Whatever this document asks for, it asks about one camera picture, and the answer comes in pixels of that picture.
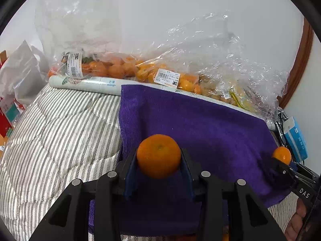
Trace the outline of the person's right hand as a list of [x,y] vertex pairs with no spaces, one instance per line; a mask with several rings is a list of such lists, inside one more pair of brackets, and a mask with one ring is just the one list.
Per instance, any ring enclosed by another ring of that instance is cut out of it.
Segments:
[[296,240],[302,226],[303,226],[303,219],[305,218],[307,213],[306,206],[302,199],[297,200],[297,209],[296,212],[293,214],[291,220],[289,221],[284,235],[288,241]]

